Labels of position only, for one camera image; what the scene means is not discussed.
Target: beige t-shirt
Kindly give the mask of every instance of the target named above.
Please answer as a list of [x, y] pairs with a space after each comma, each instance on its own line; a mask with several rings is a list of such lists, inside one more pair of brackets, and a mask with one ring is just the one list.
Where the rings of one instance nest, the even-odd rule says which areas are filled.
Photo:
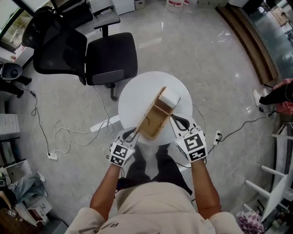
[[117, 216], [105, 222], [95, 210], [82, 208], [66, 234], [243, 234], [228, 212], [205, 220], [181, 187], [152, 182], [116, 194]]

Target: round white table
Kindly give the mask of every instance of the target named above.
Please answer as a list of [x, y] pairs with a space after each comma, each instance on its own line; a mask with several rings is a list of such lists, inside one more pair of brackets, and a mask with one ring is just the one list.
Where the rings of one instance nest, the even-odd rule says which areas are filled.
[[[136, 76], [122, 90], [118, 104], [118, 114], [122, 126], [124, 128], [137, 127], [164, 86], [168, 86], [181, 95], [173, 113], [192, 116], [192, 100], [184, 84], [170, 74], [151, 71]], [[155, 140], [150, 140], [141, 134], [138, 141], [148, 145], [164, 145], [175, 139], [171, 123], [167, 121]]]

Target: mesh backrest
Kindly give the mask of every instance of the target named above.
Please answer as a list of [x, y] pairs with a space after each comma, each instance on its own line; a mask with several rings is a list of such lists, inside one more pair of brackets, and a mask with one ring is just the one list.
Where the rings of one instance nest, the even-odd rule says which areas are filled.
[[50, 11], [39, 11], [27, 26], [22, 44], [32, 47], [33, 65], [42, 74], [74, 74], [85, 80], [87, 38]]

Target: chair base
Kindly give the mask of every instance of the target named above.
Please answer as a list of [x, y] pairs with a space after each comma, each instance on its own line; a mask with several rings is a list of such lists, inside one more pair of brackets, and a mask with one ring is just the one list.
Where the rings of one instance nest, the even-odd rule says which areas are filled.
[[111, 99], [113, 100], [113, 101], [117, 101], [117, 97], [116, 96], [114, 96], [114, 88], [115, 88], [115, 84], [106, 84], [105, 85], [105, 87], [107, 88], [107, 89], [111, 89]]

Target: checkered cloth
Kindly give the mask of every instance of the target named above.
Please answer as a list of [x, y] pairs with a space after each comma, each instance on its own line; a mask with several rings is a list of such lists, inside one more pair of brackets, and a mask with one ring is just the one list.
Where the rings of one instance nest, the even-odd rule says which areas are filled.
[[264, 226], [260, 222], [258, 213], [249, 211], [238, 212], [236, 215], [237, 224], [245, 234], [262, 234], [265, 232]]

